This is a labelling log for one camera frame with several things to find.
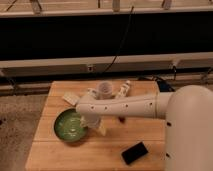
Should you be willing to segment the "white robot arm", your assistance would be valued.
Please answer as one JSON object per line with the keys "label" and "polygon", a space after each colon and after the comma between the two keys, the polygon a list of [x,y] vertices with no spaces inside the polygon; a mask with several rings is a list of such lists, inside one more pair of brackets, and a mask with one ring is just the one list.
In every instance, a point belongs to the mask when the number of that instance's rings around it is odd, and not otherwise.
{"label": "white robot arm", "polygon": [[165,121],[165,171],[213,171],[213,91],[198,85],[121,99],[87,93],[76,110],[89,125],[97,116]]}

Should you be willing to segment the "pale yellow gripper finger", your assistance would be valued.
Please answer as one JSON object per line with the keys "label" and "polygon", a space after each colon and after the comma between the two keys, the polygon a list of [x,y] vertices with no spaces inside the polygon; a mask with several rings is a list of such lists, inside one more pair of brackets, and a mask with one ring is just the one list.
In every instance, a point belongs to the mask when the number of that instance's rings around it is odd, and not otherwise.
{"label": "pale yellow gripper finger", "polygon": [[102,135],[102,136],[105,136],[106,135],[106,132],[107,132],[107,129],[105,127],[105,125],[103,123],[101,123],[98,128],[97,128],[97,131]]}

